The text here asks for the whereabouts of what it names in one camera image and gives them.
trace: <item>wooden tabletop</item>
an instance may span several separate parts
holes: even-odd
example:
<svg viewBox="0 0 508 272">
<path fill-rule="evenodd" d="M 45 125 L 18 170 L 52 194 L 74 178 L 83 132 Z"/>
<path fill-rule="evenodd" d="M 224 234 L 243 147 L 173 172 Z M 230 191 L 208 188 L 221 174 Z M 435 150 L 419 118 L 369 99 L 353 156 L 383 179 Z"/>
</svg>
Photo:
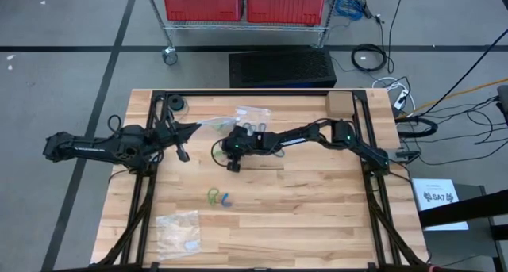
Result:
<svg viewBox="0 0 508 272">
<path fill-rule="evenodd" d="M 387 92 L 366 91 L 378 147 L 398 148 Z M 151 95 L 151 90 L 133 90 L 125 125 L 146 123 Z M 270 109 L 267 130 L 274 132 L 326 117 L 324 96 L 206 95 L 185 99 L 188 112 L 175 115 L 181 122 L 231 117 L 238 105 Z M 210 127 L 200 128 L 185 144 L 188 163 L 178 161 L 174 148 L 165 151 L 157 175 L 144 266 L 157 261 L 162 267 L 364 268 L 367 262 L 377 262 L 357 155 L 308 142 L 285 147 L 283 158 L 246 156 L 241 160 L 242 171 L 232 173 L 210 157 L 212 144 L 221 137 Z M 123 169 L 115 166 L 114 172 Z M 391 170 L 406 176 L 396 165 Z M 125 230 L 134 181 L 127 173 L 111 181 L 91 262 L 103 258 Z M 385 181 L 394 226 L 425 261 L 425 241 L 409 183 L 390 175 Z M 207 192 L 212 187 L 228 193 L 233 205 L 210 205 Z M 160 261 L 155 218 L 195 210 L 202 252 Z M 389 261 L 387 236 L 382 232 Z M 133 237 L 132 262 L 138 236 L 139 232 Z"/>
</svg>

